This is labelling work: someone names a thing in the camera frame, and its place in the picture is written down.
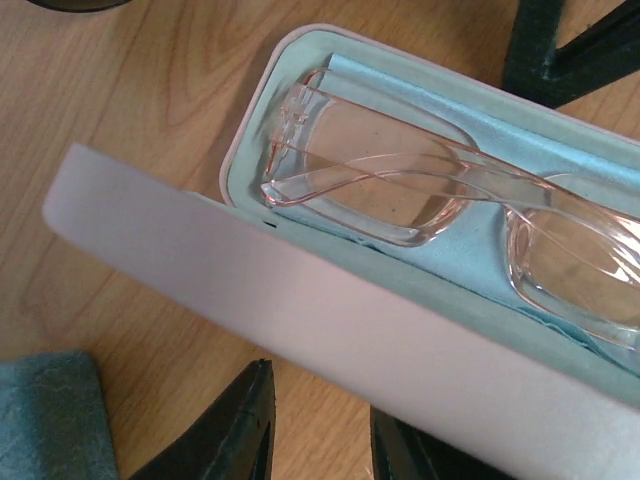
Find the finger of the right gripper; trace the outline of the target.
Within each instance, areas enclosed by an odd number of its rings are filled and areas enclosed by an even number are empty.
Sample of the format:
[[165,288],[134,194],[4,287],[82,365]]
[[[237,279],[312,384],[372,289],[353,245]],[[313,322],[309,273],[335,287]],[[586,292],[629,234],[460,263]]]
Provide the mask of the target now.
[[558,108],[639,70],[639,3],[624,1],[566,45],[556,44],[563,1],[521,1],[502,89]]

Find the dark aviator sunglasses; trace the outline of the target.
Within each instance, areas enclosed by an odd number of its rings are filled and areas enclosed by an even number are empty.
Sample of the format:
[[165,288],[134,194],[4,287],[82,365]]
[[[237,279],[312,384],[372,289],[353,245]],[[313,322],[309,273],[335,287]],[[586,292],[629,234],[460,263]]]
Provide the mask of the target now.
[[120,7],[131,0],[28,0],[52,11],[65,13],[93,13]]

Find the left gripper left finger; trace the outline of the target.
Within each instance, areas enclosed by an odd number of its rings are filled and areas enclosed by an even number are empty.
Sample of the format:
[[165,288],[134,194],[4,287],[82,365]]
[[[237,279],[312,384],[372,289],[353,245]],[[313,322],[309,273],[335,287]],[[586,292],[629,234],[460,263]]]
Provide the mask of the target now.
[[276,428],[272,362],[250,362],[134,479],[269,479]]

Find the pink glasses case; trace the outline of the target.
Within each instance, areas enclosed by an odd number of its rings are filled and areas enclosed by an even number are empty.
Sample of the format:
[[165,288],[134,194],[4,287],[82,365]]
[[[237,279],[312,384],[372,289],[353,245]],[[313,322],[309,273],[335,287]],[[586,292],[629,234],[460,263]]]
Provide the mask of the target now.
[[639,474],[639,145],[331,25],[275,48],[221,202],[83,145],[46,224],[520,478]]

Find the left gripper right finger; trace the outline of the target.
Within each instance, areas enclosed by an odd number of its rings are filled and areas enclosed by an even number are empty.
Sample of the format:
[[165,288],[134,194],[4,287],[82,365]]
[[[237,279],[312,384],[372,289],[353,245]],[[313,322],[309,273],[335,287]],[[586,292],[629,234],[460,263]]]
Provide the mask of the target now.
[[370,409],[375,479],[499,479],[500,471],[379,409]]

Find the grey-blue glasses case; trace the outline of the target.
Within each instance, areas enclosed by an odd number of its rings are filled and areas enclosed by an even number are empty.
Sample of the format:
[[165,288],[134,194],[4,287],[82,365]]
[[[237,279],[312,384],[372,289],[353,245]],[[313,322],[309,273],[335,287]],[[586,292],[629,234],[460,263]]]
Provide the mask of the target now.
[[1,363],[1,477],[119,477],[98,370],[87,353]]

